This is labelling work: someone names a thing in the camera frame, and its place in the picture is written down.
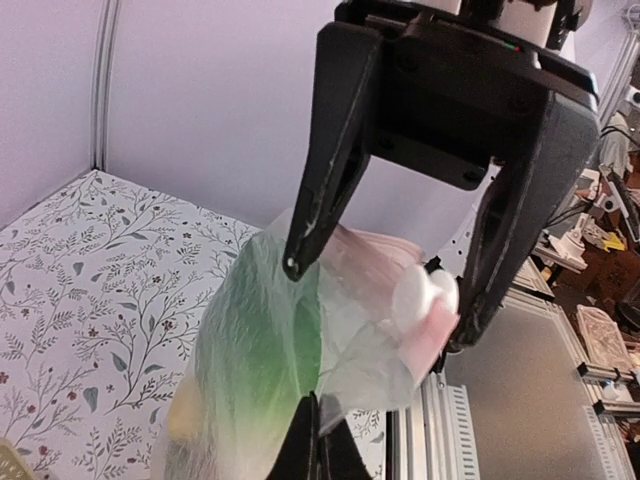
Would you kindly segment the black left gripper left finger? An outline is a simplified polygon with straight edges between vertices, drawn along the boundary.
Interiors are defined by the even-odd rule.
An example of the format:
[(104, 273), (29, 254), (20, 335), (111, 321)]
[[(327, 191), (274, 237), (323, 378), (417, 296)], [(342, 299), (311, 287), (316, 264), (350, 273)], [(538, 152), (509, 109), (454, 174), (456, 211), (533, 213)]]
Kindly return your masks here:
[(319, 402), (314, 392), (295, 410), (267, 480), (312, 480), (318, 474)]

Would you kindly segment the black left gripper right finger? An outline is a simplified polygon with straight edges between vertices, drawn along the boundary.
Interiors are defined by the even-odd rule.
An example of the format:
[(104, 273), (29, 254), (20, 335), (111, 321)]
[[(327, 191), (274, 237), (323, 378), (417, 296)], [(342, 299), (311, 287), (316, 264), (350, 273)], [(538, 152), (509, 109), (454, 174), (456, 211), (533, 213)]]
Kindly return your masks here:
[(319, 478), (322, 480), (371, 480), (346, 420), (320, 439)]

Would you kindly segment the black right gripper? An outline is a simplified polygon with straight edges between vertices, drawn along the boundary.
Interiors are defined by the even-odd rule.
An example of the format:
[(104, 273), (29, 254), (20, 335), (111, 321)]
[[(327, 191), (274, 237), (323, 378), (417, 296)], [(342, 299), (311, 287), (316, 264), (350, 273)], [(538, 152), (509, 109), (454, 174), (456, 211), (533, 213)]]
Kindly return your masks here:
[(477, 211), (446, 344), (458, 353), (486, 332), (597, 147), (594, 80), (534, 45), (416, 3), (344, 1), (334, 17), (342, 22), (317, 35), (284, 272), (298, 281), (319, 259), (371, 153), (463, 190), (505, 162)]

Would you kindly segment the clear zip top bag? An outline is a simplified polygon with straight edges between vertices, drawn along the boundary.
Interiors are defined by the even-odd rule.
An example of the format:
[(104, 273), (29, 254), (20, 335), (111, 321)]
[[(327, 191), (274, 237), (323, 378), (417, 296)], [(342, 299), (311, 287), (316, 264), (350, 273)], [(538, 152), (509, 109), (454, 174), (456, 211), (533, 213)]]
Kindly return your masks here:
[(292, 214), (241, 248), (207, 305), (156, 444), (154, 479), (366, 479), (347, 423), (411, 404), (459, 315), (415, 244), (337, 227), (301, 279)]

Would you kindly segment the yellow lemon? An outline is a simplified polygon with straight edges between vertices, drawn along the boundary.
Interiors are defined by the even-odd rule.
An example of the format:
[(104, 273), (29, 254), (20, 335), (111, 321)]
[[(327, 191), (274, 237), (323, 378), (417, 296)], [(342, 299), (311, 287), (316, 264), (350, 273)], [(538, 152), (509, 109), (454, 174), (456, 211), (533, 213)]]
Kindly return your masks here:
[(176, 442), (192, 442), (200, 435), (202, 397), (198, 385), (185, 380), (174, 394), (168, 415), (170, 438)]

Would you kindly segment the green bok choy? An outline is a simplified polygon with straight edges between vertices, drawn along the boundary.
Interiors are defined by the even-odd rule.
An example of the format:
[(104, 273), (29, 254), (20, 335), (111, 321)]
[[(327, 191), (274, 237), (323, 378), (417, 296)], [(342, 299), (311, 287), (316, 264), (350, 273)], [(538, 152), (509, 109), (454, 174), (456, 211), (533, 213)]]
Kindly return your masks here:
[(263, 479), (322, 356), (319, 270), (290, 281), (283, 241), (254, 235), (201, 320), (195, 372), (217, 479)]

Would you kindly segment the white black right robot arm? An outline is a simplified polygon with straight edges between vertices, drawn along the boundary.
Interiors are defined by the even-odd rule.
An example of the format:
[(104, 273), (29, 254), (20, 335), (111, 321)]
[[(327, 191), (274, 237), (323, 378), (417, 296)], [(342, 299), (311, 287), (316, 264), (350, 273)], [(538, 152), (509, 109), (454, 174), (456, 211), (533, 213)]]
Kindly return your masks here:
[(283, 269), (325, 249), (371, 157), (482, 196), (451, 350), (483, 336), (599, 137), (594, 76), (562, 58), (586, 1), (344, 1), (317, 35), (309, 150)]

